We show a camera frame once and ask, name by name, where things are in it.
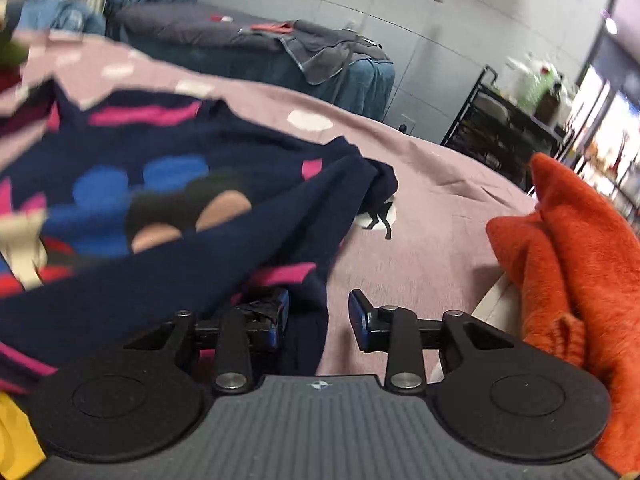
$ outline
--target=white dot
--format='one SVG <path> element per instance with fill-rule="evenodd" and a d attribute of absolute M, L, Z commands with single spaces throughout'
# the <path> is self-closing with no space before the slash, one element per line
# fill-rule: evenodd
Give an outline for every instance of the white dot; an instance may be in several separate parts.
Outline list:
<path fill-rule="evenodd" d="M 145 54 L 144 52 L 140 52 L 135 48 L 132 48 L 131 50 L 129 50 L 129 57 L 131 59 L 149 59 L 149 56 L 147 54 Z"/>
<path fill-rule="evenodd" d="M 29 96 L 29 86 L 20 85 L 15 89 L 15 98 L 17 101 L 22 102 Z"/>
<path fill-rule="evenodd" d="M 34 45 L 29 48 L 29 59 L 33 57 L 42 57 L 46 52 L 46 48 L 42 45 Z"/>
<path fill-rule="evenodd" d="M 329 118 L 324 115 L 313 114 L 304 110 L 293 110 L 287 117 L 287 121 L 306 132 L 322 132 L 334 126 Z"/>
<path fill-rule="evenodd" d="M 107 65 L 102 69 L 102 77 L 107 79 L 122 79 L 133 74 L 133 65 L 130 63 Z"/>
<path fill-rule="evenodd" d="M 68 54 L 62 54 L 56 58 L 56 65 L 66 66 L 80 61 L 82 52 L 69 52 Z"/>
<path fill-rule="evenodd" d="M 192 95 L 194 97 L 206 97 L 215 86 L 209 85 L 193 79 L 182 79 L 175 86 L 175 92 L 182 95 Z"/>
<path fill-rule="evenodd" d="M 88 110 L 89 108 L 94 106 L 98 101 L 99 101 L 99 98 L 80 99 L 78 101 L 78 107 L 81 110 Z"/>

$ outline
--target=ceiling light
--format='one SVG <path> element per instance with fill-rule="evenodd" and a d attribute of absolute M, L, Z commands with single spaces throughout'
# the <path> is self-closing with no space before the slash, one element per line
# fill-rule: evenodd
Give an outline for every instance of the ceiling light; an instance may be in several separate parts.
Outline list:
<path fill-rule="evenodd" d="M 616 25 L 616 22 L 613 21 L 613 18 L 607 18 L 606 20 L 604 20 L 604 26 L 606 27 L 609 34 L 618 33 L 618 26 Z"/>

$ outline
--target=metal screw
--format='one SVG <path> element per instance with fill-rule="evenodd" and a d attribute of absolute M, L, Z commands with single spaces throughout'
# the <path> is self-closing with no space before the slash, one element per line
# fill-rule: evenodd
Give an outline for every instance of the metal screw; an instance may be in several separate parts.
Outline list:
<path fill-rule="evenodd" d="M 216 384 L 225 390 L 237 390 L 246 384 L 246 377 L 235 372 L 227 372 L 216 378 Z"/>
<path fill-rule="evenodd" d="M 396 388 L 403 390 L 411 390 L 422 384 L 422 379 L 416 374 L 410 372 L 401 372 L 391 377 L 391 384 Z"/>

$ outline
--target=pink polka dot bedsheet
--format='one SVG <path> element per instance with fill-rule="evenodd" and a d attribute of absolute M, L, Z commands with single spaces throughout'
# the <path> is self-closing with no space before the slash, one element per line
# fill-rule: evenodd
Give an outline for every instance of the pink polka dot bedsheet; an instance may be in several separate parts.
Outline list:
<path fill-rule="evenodd" d="M 484 232 L 500 215 L 526 214 L 534 202 L 481 164 L 384 124 L 356 116 L 304 94 L 247 81 L 190 72 L 152 60 L 100 36 L 22 33 L 30 45 L 23 84 L 54 76 L 81 108 L 118 88 L 169 91 L 224 99 L 248 121 L 313 142 L 344 136 L 363 155 L 393 166 L 398 192 L 386 223 L 368 215 L 354 220 L 328 282 L 329 328 L 319 374 L 384 375 L 384 354 L 358 351 L 348 318 L 348 293 L 360 288 L 373 304 L 411 308 L 439 319 L 450 309 L 472 312 L 502 271 Z M 25 88 L 0 95 L 10 114 Z M 44 122 L 0 139 L 0 169 L 38 142 Z M 425 352 L 428 370 L 436 363 Z"/>

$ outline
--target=orange fleece blanket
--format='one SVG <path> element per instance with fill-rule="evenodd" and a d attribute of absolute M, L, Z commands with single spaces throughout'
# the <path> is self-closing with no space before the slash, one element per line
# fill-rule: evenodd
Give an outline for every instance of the orange fleece blanket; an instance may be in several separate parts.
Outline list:
<path fill-rule="evenodd" d="M 524 339 L 607 386 L 612 412 L 596 454 L 621 473 L 640 470 L 640 242 L 573 171 L 542 154 L 531 171 L 536 211 L 486 226 L 521 290 Z"/>

